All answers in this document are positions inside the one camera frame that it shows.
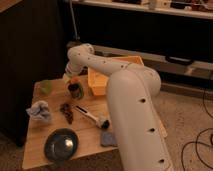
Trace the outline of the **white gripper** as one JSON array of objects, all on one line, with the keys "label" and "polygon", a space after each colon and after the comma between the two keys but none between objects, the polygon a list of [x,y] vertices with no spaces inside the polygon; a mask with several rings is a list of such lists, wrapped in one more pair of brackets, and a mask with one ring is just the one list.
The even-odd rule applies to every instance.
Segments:
[{"label": "white gripper", "polygon": [[63,74],[62,80],[67,84],[71,80],[70,77],[74,77],[79,74],[79,69],[72,66],[71,63],[68,62],[65,68],[65,72],[66,74],[65,73]]}]

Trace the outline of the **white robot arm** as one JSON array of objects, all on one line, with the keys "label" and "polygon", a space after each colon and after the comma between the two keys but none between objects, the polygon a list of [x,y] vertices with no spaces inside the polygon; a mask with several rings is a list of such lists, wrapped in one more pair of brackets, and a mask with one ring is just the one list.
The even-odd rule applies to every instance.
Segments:
[{"label": "white robot arm", "polygon": [[77,76],[84,67],[108,77],[106,99],[125,171],[174,171],[152,102],[161,88],[159,74],[144,65],[97,56],[90,44],[71,47],[66,73]]}]

